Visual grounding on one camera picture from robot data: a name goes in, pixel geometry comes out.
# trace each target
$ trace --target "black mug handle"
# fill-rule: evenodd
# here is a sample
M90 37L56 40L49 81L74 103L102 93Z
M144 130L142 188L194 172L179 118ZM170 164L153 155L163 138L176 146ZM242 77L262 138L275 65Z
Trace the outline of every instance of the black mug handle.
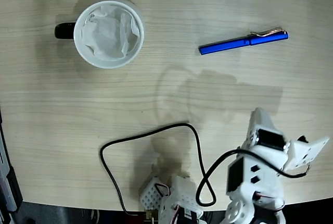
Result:
M64 22L54 28L54 36L58 39L74 38L75 22Z

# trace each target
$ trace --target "hole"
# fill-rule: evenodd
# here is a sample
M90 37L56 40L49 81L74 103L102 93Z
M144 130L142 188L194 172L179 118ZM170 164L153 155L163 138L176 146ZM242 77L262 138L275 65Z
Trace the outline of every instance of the hole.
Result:
M260 170L260 168L257 165L251 167L252 172L257 172L258 170Z
M252 177L251 178L251 183L256 184L258 181L260 181L258 176Z

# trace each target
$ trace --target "white plastic bracket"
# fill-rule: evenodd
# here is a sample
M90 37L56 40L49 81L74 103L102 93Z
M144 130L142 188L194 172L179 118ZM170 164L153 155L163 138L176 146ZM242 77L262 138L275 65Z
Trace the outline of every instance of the white plastic bracket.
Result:
M321 138L317 141L307 143L302 141L290 141L288 149L288 160L284 170L299 168L303 165L309 165L323 149L329 137Z

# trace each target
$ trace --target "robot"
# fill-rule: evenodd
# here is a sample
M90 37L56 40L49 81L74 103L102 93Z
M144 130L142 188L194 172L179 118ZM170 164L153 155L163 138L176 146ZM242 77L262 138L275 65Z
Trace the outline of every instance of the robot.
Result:
M329 141L329 137L309 143L304 136L287 141L267 112L256 108L250 117L246 140L240 148L257 154L282 171L307 166ZM285 224L282 183L267 164L246 154L238 154L228 166L226 195L231 199L221 224ZM196 201L197 187L190 178L173 176L169 188L154 177L140 195L150 218L160 224L203 224L203 210Z

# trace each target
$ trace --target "wooden table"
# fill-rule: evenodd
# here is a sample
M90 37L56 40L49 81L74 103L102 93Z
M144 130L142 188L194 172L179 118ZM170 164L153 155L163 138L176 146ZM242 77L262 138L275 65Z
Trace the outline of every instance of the wooden table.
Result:
M98 158L102 144L180 121L199 131L208 168L240 145L250 112L265 108L288 138L333 136L333 0L129 0L146 22L130 64L102 70L56 24L100 0L1 0L0 105L25 201L120 209ZM276 26L290 39L200 56L202 44ZM177 129L106 150L129 210L155 173L201 173L193 135ZM332 197L333 142L308 176L283 179L286 203ZM226 167L212 176L225 209ZM209 200L208 190L203 199Z

